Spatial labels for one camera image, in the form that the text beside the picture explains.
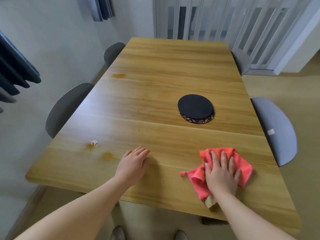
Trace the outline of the person's right hand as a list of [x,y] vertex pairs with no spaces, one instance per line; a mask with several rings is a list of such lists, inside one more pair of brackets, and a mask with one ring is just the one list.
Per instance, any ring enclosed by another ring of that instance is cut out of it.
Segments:
[[214,151],[211,151],[208,163],[212,168],[211,174],[205,174],[206,184],[212,195],[218,200],[223,196],[235,196],[238,182],[235,181],[235,160],[234,157],[228,159],[228,171],[221,168],[221,159]]

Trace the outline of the red cleaning cloth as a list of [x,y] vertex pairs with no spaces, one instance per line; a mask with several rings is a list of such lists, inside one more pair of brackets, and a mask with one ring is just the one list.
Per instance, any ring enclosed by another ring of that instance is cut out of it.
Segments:
[[230,157],[234,158],[234,173],[236,173],[238,169],[241,170],[238,186],[244,188],[254,169],[239,155],[237,150],[232,147],[208,148],[205,150],[200,150],[199,155],[202,159],[202,164],[188,172],[182,171],[179,173],[182,176],[188,177],[196,193],[198,194],[199,199],[206,205],[207,208],[214,206],[217,201],[214,199],[214,196],[211,194],[206,184],[205,163],[207,163],[209,158],[211,158],[211,152],[214,152],[218,159],[221,160],[221,153],[223,151],[225,152],[228,160]]

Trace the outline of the person's left hand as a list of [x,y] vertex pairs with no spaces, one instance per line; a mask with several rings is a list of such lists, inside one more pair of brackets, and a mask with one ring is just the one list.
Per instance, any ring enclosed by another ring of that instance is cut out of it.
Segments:
[[[136,184],[145,173],[142,172],[142,163],[146,157],[137,157],[136,151],[139,146],[132,150],[131,158],[122,158],[117,166],[114,178],[123,185],[130,187]],[[147,157],[150,153],[150,150],[147,149]]]

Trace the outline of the patterned black round mat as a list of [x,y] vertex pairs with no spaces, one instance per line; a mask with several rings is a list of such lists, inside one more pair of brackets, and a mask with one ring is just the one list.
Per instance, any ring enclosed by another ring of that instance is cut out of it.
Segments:
[[205,124],[205,123],[208,123],[208,122],[210,122],[210,121],[212,121],[214,119],[215,109],[213,108],[212,113],[208,117],[200,118],[200,119],[188,117],[185,114],[183,114],[180,110],[179,110],[179,114],[183,119],[185,119],[186,121],[188,121],[190,123],[193,123],[193,124]]

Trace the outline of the grey chair with white tag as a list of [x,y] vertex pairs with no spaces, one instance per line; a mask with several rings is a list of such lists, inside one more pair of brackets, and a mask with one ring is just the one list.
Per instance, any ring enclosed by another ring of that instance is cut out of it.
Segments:
[[285,113],[265,97],[251,98],[278,167],[292,161],[298,152],[297,136]]

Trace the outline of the person's right forearm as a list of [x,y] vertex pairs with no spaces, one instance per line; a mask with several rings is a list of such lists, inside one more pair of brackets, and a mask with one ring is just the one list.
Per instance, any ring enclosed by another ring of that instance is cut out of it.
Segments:
[[215,193],[219,207],[238,240],[296,240],[245,206],[231,193]]

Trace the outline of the person's left shoe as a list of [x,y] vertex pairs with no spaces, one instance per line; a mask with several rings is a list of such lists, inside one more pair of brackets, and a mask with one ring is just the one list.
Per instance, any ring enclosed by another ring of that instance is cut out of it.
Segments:
[[112,230],[110,240],[126,240],[125,231],[122,226],[116,226]]

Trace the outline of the person's left forearm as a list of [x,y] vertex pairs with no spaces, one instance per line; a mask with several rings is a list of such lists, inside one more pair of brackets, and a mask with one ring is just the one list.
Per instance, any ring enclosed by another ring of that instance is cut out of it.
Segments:
[[94,240],[129,187],[115,176],[50,213],[14,240]]

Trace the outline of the white folding door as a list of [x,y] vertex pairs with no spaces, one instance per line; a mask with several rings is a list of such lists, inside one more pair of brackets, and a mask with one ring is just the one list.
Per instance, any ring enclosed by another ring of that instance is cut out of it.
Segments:
[[289,65],[320,22],[320,0],[153,0],[157,38],[225,42],[250,57],[246,74],[299,72]]

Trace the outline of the dark blue curtain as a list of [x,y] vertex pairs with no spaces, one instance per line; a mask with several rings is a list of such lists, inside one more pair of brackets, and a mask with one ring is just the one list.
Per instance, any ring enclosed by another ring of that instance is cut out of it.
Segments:
[[41,83],[40,73],[0,30],[0,102],[16,103],[15,85],[30,88],[28,82]]
[[87,0],[94,22],[103,22],[115,17],[112,0]]

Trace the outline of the plain black round mat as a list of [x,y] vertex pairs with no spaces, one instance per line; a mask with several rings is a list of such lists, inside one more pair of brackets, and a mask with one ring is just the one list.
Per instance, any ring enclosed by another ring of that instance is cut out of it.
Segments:
[[212,102],[204,96],[188,94],[182,96],[177,103],[179,112],[191,119],[205,119],[215,115]]

